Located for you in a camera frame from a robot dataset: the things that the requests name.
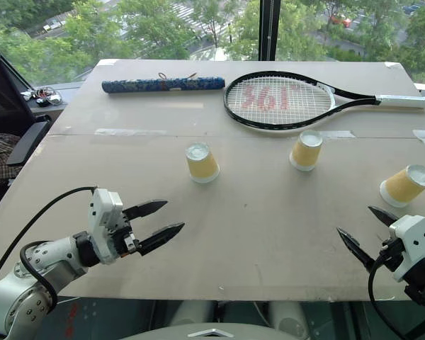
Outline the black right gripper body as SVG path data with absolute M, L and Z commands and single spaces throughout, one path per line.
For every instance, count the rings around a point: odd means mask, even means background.
M 400 238 L 389 238 L 384 240 L 379 256 L 375 260 L 376 267 L 380 268 L 381 266 L 385 266 L 390 272 L 394 273 L 403 261 L 403 251 L 404 244 Z

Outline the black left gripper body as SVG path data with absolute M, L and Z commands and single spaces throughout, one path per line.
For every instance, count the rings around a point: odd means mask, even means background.
M 110 232 L 113 248 L 119 257 L 134 254 L 141 250 L 139 241 L 135 238 L 128 217 L 121 213 L 115 228 Z

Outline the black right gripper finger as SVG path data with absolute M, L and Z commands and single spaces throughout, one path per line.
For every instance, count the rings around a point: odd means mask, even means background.
M 376 207 L 374 205 L 369 205 L 368 209 L 376 216 L 381 223 L 384 225 L 392 225 L 398 221 L 398 217 L 391 212 L 383 210 L 382 208 Z
M 359 242 L 354 239 L 348 232 L 340 227 L 337 227 L 336 230 L 341 240 L 345 244 L 345 247 L 362 263 L 367 272 L 370 272 L 375 263 L 375 260 L 360 247 Z

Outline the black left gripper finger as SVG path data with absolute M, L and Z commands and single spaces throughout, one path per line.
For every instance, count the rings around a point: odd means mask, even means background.
M 185 226 L 184 222 L 178 222 L 155 232 L 151 237 L 139 242 L 137 252 L 141 256 L 145 256 L 150 252 L 162 247 L 171 239 L 173 239 Z
M 123 214 L 127 220 L 134 220 L 135 218 L 145 217 L 155 213 L 160 208 L 164 207 L 167 203 L 167 200 L 150 200 L 145 203 L 124 209 Z

